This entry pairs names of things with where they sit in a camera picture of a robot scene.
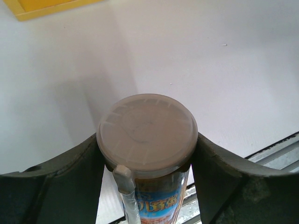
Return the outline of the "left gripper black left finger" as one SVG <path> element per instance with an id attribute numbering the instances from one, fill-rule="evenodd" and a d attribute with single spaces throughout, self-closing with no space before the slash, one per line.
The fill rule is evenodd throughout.
<path id="1" fill-rule="evenodd" d="M 105 161 L 92 135 L 23 172 L 0 176 L 2 224 L 94 224 Z"/>

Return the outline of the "white plastic spoon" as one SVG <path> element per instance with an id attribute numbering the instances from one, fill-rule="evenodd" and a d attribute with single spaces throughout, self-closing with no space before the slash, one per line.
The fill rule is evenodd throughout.
<path id="1" fill-rule="evenodd" d="M 113 177 L 123 201 L 127 222 L 140 224 L 141 218 L 135 197 L 135 181 L 132 171 L 123 165 L 117 165 L 113 170 Z"/>

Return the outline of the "orange can with spoon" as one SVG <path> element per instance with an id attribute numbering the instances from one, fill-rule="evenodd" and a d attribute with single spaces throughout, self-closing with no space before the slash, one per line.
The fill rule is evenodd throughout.
<path id="1" fill-rule="evenodd" d="M 173 224 L 182 206 L 197 143 L 192 113 L 159 94 L 138 94 L 114 104 L 96 139 L 107 169 L 129 168 L 141 224 Z"/>

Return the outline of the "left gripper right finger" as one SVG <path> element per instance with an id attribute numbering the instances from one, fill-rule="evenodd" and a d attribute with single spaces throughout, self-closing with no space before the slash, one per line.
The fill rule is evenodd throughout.
<path id="1" fill-rule="evenodd" d="M 259 165 L 204 135 L 192 156 L 200 218 L 204 224 L 296 224 L 299 174 Z"/>

